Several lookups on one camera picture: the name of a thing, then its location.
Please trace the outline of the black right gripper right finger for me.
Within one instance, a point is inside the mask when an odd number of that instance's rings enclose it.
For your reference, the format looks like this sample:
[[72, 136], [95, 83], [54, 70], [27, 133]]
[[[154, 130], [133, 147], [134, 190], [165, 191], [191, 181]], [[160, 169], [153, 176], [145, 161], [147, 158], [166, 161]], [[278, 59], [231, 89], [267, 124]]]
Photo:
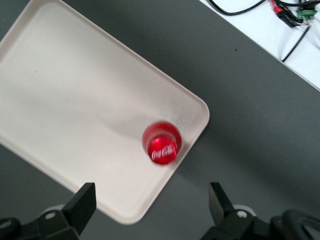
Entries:
[[209, 211], [214, 226], [203, 240], [270, 240], [270, 225], [245, 209], [236, 209], [218, 182], [209, 185]]

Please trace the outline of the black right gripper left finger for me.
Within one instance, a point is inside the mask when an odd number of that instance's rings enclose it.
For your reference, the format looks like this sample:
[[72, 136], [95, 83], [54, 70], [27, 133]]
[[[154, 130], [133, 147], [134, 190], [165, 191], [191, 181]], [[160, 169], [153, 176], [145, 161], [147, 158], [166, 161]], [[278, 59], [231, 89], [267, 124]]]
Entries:
[[97, 208], [96, 186], [85, 183], [60, 207], [51, 207], [37, 219], [41, 240], [79, 240], [80, 235]]

